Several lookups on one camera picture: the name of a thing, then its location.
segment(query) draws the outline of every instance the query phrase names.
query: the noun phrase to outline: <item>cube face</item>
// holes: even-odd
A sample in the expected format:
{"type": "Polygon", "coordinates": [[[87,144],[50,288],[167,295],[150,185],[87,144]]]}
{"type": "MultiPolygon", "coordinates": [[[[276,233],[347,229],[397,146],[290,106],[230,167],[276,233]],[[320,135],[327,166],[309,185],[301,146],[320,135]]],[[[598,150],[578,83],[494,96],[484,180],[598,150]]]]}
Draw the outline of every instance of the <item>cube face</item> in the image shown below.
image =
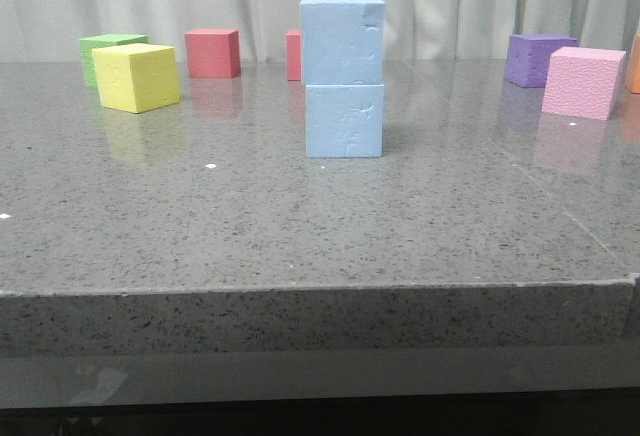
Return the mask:
{"type": "Polygon", "coordinates": [[[148,43],[149,37],[144,34],[103,34],[82,38],[80,42],[80,57],[82,60],[82,71],[85,85],[97,88],[96,72],[93,64],[92,51],[95,48],[107,48],[109,46],[119,46],[123,44],[148,43]]]}
{"type": "Polygon", "coordinates": [[[235,29],[194,29],[185,33],[192,78],[234,78],[240,74],[240,39],[235,29]]]}
{"type": "Polygon", "coordinates": [[[640,93],[640,35],[636,36],[633,43],[625,84],[632,93],[640,93]]]}
{"type": "Polygon", "coordinates": [[[287,31],[287,80],[302,79],[302,32],[298,29],[287,31]]]}
{"type": "Polygon", "coordinates": [[[625,51],[564,47],[551,55],[542,101],[545,113],[608,119],[625,51]]]}
{"type": "Polygon", "coordinates": [[[578,40],[557,34],[514,34],[509,38],[504,77],[523,88],[542,88],[547,82],[551,54],[578,40]]]}
{"type": "Polygon", "coordinates": [[[384,85],[307,85],[307,156],[382,155],[384,85]]]}
{"type": "Polygon", "coordinates": [[[180,101],[171,46],[130,44],[93,50],[103,106],[141,113],[180,101]]]}
{"type": "Polygon", "coordinates": [[[302,0],[304,84],[382,83],[382,0],[302,0]]]}

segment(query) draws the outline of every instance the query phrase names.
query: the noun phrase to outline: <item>granite table top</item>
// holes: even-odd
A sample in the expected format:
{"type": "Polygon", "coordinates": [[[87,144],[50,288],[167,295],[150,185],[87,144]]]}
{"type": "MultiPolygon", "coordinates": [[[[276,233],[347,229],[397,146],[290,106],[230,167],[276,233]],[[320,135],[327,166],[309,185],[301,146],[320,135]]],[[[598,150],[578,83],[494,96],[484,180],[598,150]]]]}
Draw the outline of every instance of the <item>granite table top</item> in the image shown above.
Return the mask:
{"type": "Polygon", "coordinates": [[[568,118],[502,60],[387,61],[383,157],[308,159],[282,64],[180,70],[135,115],[0,65],[0,356],[640,336],[640,95],[568,118]]]}

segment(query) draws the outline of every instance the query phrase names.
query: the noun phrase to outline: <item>blue cube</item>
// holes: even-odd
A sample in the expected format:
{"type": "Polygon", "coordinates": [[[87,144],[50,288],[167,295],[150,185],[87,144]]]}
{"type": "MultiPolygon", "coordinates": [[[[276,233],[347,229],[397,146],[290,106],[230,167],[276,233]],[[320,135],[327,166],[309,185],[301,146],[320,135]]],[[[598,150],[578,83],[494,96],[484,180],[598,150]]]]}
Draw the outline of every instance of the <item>blue cube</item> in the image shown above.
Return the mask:
{"type": "Polygon", "coordinates": [[[382,156],[384,85],[307,85],[307,156],[382,156]]]}
{"type": "Polygon", "coordinates": [[[382,0],[302,0],[302,82],[382,84],[382,0]]]}

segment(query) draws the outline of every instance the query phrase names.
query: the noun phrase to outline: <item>foam cube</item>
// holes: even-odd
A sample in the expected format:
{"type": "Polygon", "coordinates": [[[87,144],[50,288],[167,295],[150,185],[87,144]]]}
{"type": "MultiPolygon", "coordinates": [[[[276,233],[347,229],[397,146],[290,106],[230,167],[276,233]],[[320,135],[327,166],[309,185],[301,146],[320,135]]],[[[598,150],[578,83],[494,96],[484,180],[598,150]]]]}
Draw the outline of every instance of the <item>foam cube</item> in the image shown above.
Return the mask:
{"type": "Polygon", "coordinates": [[[141,113],[180,101],[175,49],[127,44],[93,50],[100,101],[107,108],[141,113]]]}
{"type": "Polygon", "coordinates": [[[640,34],[636,35],[633,43],[625,84],[632,93],[640,93],[640,34]]]}
{"type": "Polygon", "coordinates": [[[184,35],[192,78],[235,78],[240,74],[237,29],[194,29],[184,35]]]}
{"type": "Polygon", "coordinates": [[[557,34],[514,34],[509,38],[504,78],[523,88],[542,88],[547,83],[551,53],[578,40],[557,34]]]}
{"type": "Polygon", "coordinates": [[[384,85],[307,85],[307,156],[382,155],[384,85]]]}
{"type": "Polygon", "coordinates": [[[287,79],[300,81],[302,79],[302,32],[299,29],[287,31],[287,79]]]}
{"type": "Polygon", "coordinates": [[[551,55],[542,111],[608,119],[625,54],[608,49],[560,48],[551,55]]]}
{"type": "Polygon", "coordinates": [[[382,0],[302,0],[304,84],[382,83],[382,0]]]}
{"type": "Polygon", "coordinates": [[[96,72],[93,67],[93,55],[91,51],[95,48],[107,48],[121,44],[148,43],[149,37],[144,34],[103,34],[101,36],[82,38],[79,42],[84,84],[92,88],[97,88],[98,83],[96,81],[96,72]]]}

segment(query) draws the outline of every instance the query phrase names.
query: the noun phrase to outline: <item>table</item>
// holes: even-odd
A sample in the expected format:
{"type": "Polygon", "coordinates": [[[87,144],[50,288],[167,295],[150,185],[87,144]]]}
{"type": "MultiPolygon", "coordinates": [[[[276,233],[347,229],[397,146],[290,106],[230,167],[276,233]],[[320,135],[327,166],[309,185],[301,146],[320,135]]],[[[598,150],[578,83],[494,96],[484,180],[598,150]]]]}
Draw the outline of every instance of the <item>table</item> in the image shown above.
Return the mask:
{"type": "Polygon", "coordinates": [[[282,64],[139,115],[0,65],[0,409],[637,386],[640,97],[503,69],[386,61],[383,157],[307,159],[282,64]]]}

